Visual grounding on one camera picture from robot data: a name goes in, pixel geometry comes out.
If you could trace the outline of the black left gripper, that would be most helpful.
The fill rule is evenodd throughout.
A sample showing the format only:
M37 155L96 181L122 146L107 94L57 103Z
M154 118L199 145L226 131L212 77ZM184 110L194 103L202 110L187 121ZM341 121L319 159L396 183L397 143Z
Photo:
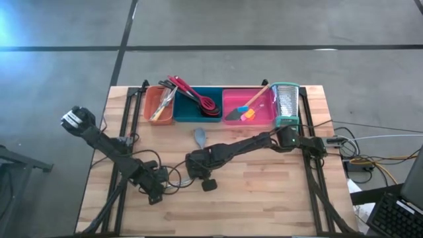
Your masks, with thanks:
M136 160L138 168L133 176L133 182L148 195L150 205L157 204L163 200L163 185L159 181L157 169L159 168L156 161L142 162Z

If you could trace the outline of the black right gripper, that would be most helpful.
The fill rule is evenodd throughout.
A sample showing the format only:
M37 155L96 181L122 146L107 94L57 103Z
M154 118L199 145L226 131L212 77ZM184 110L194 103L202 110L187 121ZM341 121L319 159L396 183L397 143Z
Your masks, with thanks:
M185 165L188 176L191 179L202 180L202 190L209 192L217 188L215 179L210 178L214 169L220 166L220 162L216 161L209 150L199 149L185 156Z

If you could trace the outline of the grey silicone spoon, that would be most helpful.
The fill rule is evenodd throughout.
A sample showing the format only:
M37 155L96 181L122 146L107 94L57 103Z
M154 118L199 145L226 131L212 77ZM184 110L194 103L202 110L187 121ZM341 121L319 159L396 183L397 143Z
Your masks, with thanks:
M196 128L194 130L194 140L200 149L206 146L206 131L203 128Z

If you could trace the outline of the black spatula with wooden handle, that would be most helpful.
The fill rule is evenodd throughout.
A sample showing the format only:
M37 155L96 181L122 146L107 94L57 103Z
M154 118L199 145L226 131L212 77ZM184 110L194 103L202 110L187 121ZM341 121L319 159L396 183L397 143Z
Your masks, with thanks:
M252 104L259 96L261 96L269 87L270 87L269 84L263 86L263 88L259 92L257 92L257 94L255 94L248 102L246 102L243 107L247 107L247 110L248 110L248 107L250 106L250 104ZM232 112L230 112L225 117L225 119L226 120L240 120L243 114L244 112L241 112L238 108L236 108Z

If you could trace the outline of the red silicone slotted spoon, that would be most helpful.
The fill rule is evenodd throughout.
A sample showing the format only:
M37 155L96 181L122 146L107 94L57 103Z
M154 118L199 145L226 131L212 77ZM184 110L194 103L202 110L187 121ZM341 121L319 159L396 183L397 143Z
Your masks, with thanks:
M175 76L174 78L176 79L178 83L182 84L186 89L188 89L191 93L193 93L199 99L200 104L203 108L207 110L214 110L216 108L216 104L211 98L198 94L188 83L186 83L179 76Z

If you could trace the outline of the yellow mini spatula clear handle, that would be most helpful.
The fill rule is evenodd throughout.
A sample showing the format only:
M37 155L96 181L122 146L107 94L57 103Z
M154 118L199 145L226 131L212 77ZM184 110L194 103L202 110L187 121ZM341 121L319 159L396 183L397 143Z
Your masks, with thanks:
M264 108L264 103L257 104L252 108L249 108L242 116L241 121L251 121L254 120L258 111Z

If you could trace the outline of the blue mini spatula clear handle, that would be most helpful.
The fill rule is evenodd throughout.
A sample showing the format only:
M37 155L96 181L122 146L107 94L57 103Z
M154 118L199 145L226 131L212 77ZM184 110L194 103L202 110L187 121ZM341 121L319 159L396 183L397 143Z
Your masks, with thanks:
M258 111L263 107L262 100L256 100L249 106L239 106L235 110L237 112L246 113L249 109L252 109L254 111Z

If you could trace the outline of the slim steel knife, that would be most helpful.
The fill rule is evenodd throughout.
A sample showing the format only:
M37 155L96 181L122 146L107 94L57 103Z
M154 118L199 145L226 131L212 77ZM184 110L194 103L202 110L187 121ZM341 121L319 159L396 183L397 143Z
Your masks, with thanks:
M170 88L165 88L161 97L161 103L159 105L160 108L166 107L170 101L172 100L172 90Z

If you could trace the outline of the red ladle with steel shaft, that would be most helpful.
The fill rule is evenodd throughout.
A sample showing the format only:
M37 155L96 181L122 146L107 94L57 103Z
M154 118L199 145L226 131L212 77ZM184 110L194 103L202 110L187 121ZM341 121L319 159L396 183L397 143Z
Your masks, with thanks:
M209 116L209 117L216 117L216 116L219 115L220 109L217 105L216 105L216 108L214 110L207 110L207 109L203 108L200 104L199 99L193 93L191 93L188 89L186 89L182 84L178 83L174 77L175 76L169 75L168 80L170 82L174 83L176 86L179 86L184 92L191 94L198 101L198 105L199 105L199 108L200 108L202 114Z

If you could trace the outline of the blue plastic bin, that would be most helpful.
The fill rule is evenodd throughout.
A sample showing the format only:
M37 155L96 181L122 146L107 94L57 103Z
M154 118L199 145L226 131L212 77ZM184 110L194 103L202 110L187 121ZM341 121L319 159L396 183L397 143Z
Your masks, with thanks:
M219 107L217 116L204 116L198 104L185 95L177 92L174 97L173 118L177 122L220 122L222 118L222 92L221 87L193 87L202 96L211 98Z

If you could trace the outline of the orange plastic bin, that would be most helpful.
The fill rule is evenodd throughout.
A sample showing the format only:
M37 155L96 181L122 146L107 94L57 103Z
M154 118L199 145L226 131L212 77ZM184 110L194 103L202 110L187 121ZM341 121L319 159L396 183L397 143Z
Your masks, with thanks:
M145 103L143 109L143 117L152 125L152 126L164 126L172 124L173 122L173 102L171 100L164 110L158 117L158 119L152 121L150 118L156 112L158 107L163 101L162 95L167 90L163 86L150 86L145 95Z

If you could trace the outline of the pink plastic bin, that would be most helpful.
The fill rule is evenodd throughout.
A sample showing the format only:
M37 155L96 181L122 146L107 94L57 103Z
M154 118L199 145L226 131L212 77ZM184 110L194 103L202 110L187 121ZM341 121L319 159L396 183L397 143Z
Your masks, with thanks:
M274 109L272 104L272 95L267 89L256 100L262 100L264 108L258 111L255 119L252 121L226 120L225 117L239 106L244 106L257 92L259 88L244 89L224 89L223 90L223 116L222 121L231 126L256 126L269 125L274 121Z

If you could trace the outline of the teal-framed steel grater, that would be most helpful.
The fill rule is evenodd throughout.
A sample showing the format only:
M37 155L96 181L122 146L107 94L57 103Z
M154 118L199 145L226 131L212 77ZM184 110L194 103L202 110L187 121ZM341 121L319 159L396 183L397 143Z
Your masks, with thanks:
M276 127L299 123L299 90L296 83L278 82L270 86Z

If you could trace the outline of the black metal furniture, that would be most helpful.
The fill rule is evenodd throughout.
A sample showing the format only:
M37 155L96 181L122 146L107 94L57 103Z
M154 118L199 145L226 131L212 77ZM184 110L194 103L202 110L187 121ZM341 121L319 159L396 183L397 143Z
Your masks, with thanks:
M0 145L0 238L11 225L25 193L33 169L49 173L51 163L15 153Z

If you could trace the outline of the black power box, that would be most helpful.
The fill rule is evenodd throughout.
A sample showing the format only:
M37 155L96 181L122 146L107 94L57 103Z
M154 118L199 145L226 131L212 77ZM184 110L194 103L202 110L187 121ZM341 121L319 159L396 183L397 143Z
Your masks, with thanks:
M343 159L342 163L344 166L344 170L347 173L372 172L372 170L374 169L373 163L369 161L353 161L352 159Z

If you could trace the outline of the white paper sheet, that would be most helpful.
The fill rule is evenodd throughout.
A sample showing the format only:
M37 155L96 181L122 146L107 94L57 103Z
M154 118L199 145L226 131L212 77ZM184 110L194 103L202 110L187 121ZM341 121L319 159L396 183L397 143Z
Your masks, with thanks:
M349 178L347 179L347 185L350 194L362 191L361 188ZM365 235L369 232L369 226L366 224L366 221L369 219L374 206L375 203L353 205L359 231Z

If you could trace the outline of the black desk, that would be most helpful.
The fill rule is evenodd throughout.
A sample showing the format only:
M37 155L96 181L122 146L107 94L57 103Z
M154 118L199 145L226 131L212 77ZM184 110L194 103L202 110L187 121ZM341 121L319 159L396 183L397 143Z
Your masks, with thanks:
M401 193L402 187L403 183L400 183L382 188L353 192L350 194L350 197L354 206L375 203L378 202L385 193L399 195Z

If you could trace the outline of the black keyboard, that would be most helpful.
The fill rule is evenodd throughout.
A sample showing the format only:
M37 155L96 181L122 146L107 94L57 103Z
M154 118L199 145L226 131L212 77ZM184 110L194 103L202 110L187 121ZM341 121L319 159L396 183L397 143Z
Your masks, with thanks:
M423 214L388 193L375 203L366 224L390 238L423 238Z

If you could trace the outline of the dark laptop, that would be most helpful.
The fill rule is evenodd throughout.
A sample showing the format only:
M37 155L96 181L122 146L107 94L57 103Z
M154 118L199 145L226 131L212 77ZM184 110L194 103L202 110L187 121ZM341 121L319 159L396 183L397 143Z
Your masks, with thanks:
M401 196L423 211L423 145L402 185Z

